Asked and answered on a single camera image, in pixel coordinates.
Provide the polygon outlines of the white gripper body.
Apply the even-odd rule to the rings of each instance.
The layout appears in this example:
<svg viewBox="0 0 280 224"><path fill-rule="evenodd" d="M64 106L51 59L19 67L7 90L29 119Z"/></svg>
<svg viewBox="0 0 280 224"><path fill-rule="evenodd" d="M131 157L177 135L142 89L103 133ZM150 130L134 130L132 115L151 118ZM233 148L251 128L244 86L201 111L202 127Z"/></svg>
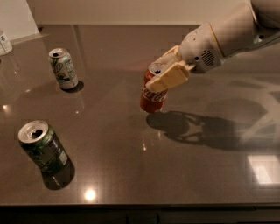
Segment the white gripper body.
<svg viewBox="0 0 280 224"><path fill-rule="evenodd" d="M205 74L224 63L220 45L210 24L187 34L178 49L182 59L194 65L195 74Z"/></svg>

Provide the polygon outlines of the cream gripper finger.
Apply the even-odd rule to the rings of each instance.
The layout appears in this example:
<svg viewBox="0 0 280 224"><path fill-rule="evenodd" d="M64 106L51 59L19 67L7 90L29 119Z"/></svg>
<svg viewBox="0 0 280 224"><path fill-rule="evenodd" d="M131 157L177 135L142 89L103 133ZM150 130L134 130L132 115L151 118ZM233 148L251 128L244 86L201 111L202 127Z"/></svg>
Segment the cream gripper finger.
<svg viewBox="0 0 280 224"><path fill-rule="evenodd" d="M172 49L167 51L164 55L157 59L157 63L164 65L165 67L170 67L175 62L180 62L182 56L179 52L179 46L175 45Z"/></svg>
<svg viewBox="0 0 280 224"><path fill-rule="evenodd" d="M188 81L190 72L195 65L186 64L184 61L175 62L169 67L164 67L159 75L149 80L145 86L152 93L163 92Z"/></svg>

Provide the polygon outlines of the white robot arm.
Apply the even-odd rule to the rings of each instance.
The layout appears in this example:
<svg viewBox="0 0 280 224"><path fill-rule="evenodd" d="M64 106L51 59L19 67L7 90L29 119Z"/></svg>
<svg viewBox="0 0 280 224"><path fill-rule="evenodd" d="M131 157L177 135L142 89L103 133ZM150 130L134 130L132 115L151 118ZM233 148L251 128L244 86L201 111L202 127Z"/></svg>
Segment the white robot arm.
<svg viewBox="0 0 280 224"><path fill-rule="evenodd" d="M146 87L153 93L174 88L189 74L203 74L238 53L279 42L280 0L250 0L203 24L155 61L163 68Z"/></svg>

